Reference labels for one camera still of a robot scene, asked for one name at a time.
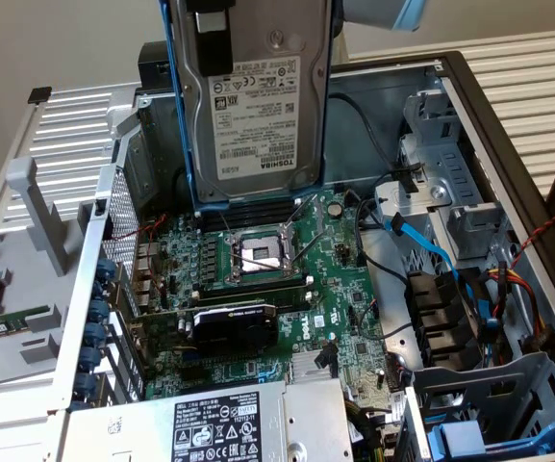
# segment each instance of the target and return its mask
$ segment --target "toshiba hard drive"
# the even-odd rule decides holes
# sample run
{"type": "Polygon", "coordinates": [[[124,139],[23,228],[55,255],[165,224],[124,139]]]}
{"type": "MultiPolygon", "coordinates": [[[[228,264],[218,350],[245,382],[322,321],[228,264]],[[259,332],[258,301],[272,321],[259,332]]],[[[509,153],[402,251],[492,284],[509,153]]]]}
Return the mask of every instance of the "toshiba hard drive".
{"type": "Polygon", "coordinates": [[[322,166],[327,0],[171,0],[200,202],[296,194],[322,166]]]}

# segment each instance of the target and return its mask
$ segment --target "hard drive label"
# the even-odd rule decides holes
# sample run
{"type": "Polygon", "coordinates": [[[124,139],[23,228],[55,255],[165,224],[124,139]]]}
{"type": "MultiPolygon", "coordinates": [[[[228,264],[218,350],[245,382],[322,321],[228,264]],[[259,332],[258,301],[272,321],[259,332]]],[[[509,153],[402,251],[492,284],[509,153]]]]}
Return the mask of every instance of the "hard drive label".
{"type": "Polygon", "coordinates": [[[219,180],[296,168],[299,57],[234,63],[209,89],[219,180]]]}
{"type": "Polygon", "coordinates": [[[262,462],[258,392],[175,404],[172,462],[212,461],[262,462]]]}

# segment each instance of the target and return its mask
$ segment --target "warning label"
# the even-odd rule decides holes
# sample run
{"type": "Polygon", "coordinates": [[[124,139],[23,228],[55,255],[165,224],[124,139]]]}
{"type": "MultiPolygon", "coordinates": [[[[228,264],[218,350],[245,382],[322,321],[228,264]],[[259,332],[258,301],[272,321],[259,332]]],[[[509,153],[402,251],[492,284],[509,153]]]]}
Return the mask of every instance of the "warning label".
{"type": "Polygon", "coordinates": [[[217,178],[296,168],[299,57],[234,63],[209,87],[217,178]]]}
{"type": "Polygon", "coordinates": [[[175,404],[172,462],[262,462],[258,396],[175,404]]]}

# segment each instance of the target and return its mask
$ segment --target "white wall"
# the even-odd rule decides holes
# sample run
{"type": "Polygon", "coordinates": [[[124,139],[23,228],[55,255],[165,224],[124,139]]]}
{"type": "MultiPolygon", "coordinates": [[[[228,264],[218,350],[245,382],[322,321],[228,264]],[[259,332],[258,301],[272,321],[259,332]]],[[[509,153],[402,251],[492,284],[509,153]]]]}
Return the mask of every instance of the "white wall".
{"type": "MultiPolygon", "coordinates": [[[[428,2],[415,34],[346,25],[348,51],[555,29],[555,0],[428,2]]],[[[140,47],[162,37],[157,0],[0,0],[0,168],[32,88],[137,80],[140,47]]]]}

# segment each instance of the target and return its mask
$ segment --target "green motherboard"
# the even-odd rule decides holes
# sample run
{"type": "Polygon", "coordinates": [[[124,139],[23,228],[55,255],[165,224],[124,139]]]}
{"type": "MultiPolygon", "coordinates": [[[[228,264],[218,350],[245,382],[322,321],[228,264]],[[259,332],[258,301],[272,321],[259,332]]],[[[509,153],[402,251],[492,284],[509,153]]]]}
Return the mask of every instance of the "green motherboard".
{"type": "MultiPolygon", "coordinates": [[[[378,386],[378,370],[385,367],[381,342],[367,340],[359,332],[352,314],[360,316],[374,299],[366,264],[357,261],[354,234],[354,208],[343,203],[343,193],[332,190],[303,201],[300,213],[292,222],[294,254],[303,256],[292,264],[291,278],[313,278],[313,284],[257,291],[253,295],[215,296],[192,306],[194,289],[206,294],[223,294],[231,274],[231,233],[229,229],[200,233],[191,216],[167,221],[153,237],[162,247],[162,264],[158,277],[165,284],[172,279],[176,288],[160,296],[155,291],[148,301],[146,314],[140,317],[154,352],[154,366],[146,386],[146,398],[167,398],[216,386],[289,379],[294,353],[318,350],[327,342],[339,349],[339,376],[344,390],[362,406],[386,407],[389,390],[378,386]],[[180,337],[172,335],[177,322],[187,312],[203,304],[259,302],[278,306],[280,310],[277,345],[262,353],[201,356],[180,337]]],[[[270,234],[275,226],[254,227],[254,237],[270,234]]],[[[241,283],[253,284],[245,276],[241,283]]],[[[379,321],[371,313],[362,329],[380,335],[379,321]]]]}

